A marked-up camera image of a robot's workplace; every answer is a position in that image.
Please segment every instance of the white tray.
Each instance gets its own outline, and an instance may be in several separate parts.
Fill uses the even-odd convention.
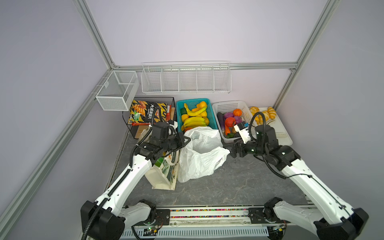
[[[260,112],[266,111],[268,107],[265,108],[259,108]],[[281,122],[279,116],[276,114],[276,118],[272,121],[268,120],[267,124],[269,124],[271,127],[275,129],[276,132],[276,138],[279,141],[279,145],[286,145],[290,146],[292,145],[292,139],[289,136],[287,130],[285,129],[283,123]]]

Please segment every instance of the white wire mesh basket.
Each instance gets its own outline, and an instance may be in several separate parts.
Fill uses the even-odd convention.
[[[136,71],[113,70],[96,94],[96,99],[107,111],[129,111],[139,88]]]
[[[149,65],[143,63],[145,94],[229,93],[232,87],[229,62]]]

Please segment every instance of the black mounting plate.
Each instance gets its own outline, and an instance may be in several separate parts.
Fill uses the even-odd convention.
[[[156,215],[155,215],[155,222],[151,224],[153,225],[161,225],[161,222],[163,222],[164,225],[169,225],[169,219],[170,219],[170,210],[169,209],[156,209]],[[135,224],[135,226],[148,226],[145,225],[144,222],[138,222]]]
[[[263,215],[263,207],[250,207],[248,208],[249,214],[248,217],[251,219],[251,223],[269,223],[262,217]],[[277,220],[276,223],[284,223],[283,220]]]

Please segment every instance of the bread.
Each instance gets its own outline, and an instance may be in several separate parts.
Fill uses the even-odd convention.
[[[258,117],[255,117],[255,121],[256,121],[257,125],[260,125],[260,120]]]
[[[249,111],[252,113],[252,116],[253,116],[255,113],[259,112],[260,110],[258,107],[250,107]]]
[[[268,113],[272,120],[276,118],[276,111],[273,109],[273,107],[268,107]]]
[[[263,111],[263,114],[265,116],[265,122],[267,122],[269,119],[268,111]],[[263,117],[261,115],[259,115],[258,117],[259,117],[259,123],[260,123],[260,125],[262,125],[263,124]]]

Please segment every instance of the purple onion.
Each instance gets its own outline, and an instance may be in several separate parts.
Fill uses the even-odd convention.
[[[235,120],[236,120],[236,124],[239,124],[242,122],[241,120],[241,117],[240,116],[234,116]]]
[[[234,117],[233,112],[229,112],[229,113],[224,114],[224,120],[226,120],[229,117]]]

